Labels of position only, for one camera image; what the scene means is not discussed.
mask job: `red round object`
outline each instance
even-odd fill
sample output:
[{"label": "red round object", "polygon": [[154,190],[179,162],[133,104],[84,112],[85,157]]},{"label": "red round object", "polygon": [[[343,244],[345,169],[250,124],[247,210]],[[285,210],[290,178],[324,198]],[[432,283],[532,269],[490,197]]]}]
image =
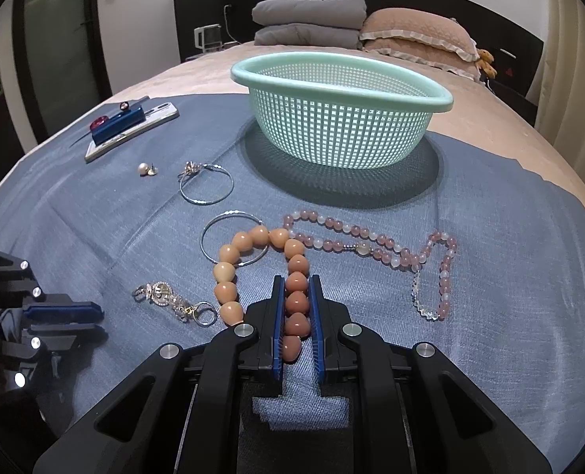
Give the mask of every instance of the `red round object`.
[{"label": "red round object", "polygon": [[97,119],[95,119],[95,121],[93,121],[91,123],[91,126],[89,126],[89,128],[91,129],[91,131],[93,131],[95,128],[97,128],[101,124],[104,124],[106,121],[108,121],[108,116],[107,115],[101,115],[100,117],[98,117]]}]

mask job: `mint green plastic basket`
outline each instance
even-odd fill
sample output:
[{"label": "mint green plastic basket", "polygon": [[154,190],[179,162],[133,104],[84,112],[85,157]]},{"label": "mint green plastic basket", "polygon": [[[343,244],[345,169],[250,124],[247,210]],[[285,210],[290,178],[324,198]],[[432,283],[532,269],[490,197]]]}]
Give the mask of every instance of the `mint green plastic basket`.
[{"label": "mint green plastic basket", "polygon": [[285,52],[231,68],[249,88],[266,137],[316,164],[369,169],[394,164],[420,141],[453,97],[424,75],[362,56]]}]

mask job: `black headboard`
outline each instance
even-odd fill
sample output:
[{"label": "black headboard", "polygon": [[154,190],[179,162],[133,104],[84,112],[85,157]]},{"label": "black headboard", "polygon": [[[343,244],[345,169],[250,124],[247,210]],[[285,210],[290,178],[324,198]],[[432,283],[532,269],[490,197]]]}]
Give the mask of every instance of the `black headboard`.
[{"label": "black headboard", "polygon": [[[260,25],[251,19],[251,9],[262,0],[174,0],[176,15],[176,31],[181,59],[199,53],[194,47],[193,30],[199,26],[219,23],[224,32],[223,8],[227,9],[229,31],[240,42],[253,40]],[[365,0],[367,13],[385,7],[410,7],[424,10],[446,17],[454,17],[477,42],[477,46],[489,50],[495,58],[499,58],[499,66],[495,60],[495,67],[501,68],[503,61],[506,65],[499,69],[497,80],[506,84],[521,94],[526,94],[531,85],[541,53],[543,42],[509,19],[496,12],[486,9],[469,0]],[[517,58],[501,58],[505,54],[500,49],[513,53]],[[506,74],[508,64],[512,62],[513,76]]]}]

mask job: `curtain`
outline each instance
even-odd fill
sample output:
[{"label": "curtain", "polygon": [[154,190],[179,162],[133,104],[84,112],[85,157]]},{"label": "curtain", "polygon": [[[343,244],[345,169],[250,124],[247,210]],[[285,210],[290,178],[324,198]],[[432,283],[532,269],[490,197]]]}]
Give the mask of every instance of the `curtain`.
[{"label": "curtain", "polygon": [[585,6],[549,0],[543,62],[527,99],[538,100],[535,128],[585,183]]}]

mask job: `pillow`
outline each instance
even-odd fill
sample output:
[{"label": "pillow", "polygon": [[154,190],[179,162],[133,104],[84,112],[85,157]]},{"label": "pillow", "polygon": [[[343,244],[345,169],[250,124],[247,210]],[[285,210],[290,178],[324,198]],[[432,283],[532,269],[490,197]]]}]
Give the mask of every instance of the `pillow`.
[{"label": "pillow", "polygon": [[466,62],[479,60],[475,42],[455,21],[415,9],[381,9],[370,15],[361,30],[361,41],[400,37],[456,53]]},{"label": "pillow", "polygon": [[356,50],[358,30],[305,23],[268,26],[255,34],[256,46],[325,46]]},{"label": "pillow", "polygon": [[366,17],[365,0],[264,0],[253,7],[253,20],[264,26],[309,23],[360,30]]},{"label": "pillow", "polygon": [[426,64],[433,68],[450,71],[459,76],[470,78],[478,82],[481,78],[479,69],[473,62],[461,60],[452,52],[439,50],[429,45],[415,43],[400,38],[373,39],[366,41],[363,47],[365,52],[376,52],[380,55],[389,55],[403,58],[418,64]]}]

